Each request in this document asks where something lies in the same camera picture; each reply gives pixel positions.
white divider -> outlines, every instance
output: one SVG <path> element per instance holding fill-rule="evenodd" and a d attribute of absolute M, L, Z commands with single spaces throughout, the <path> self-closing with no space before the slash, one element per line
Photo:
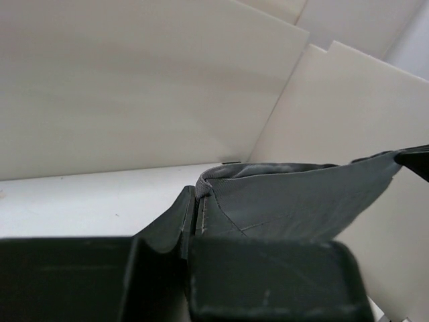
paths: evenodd
<path fill-rule="evenodd" d="M 295 24 L 307 0 L 237 0 L 287 23 Z"/>
<path fill-rule="evenodd" d="M 218 164 L 0 182 L 0 238 L 134 235 Z"/>
<path fill-rule="evenodd" d="M 327 53 L 310 46 L 250 160 L 344 164 L 428 144 L 428 102 L 425 80 L 337 42 Z M 394 321 L 429 299 L 428 209 L 429 184 L 405 168 L 339 236 Z"/>
<path fill-rule="evenodd" d="M 6 0 L 0 180 L 245 160 L 308 32 L 231 0 Z"/>
<path fill-rule="evenodd" d="M 327 49 L 337 40 L 383 58 L 424 1 L 307 0 L 296 25 L 316 46 Z"/>

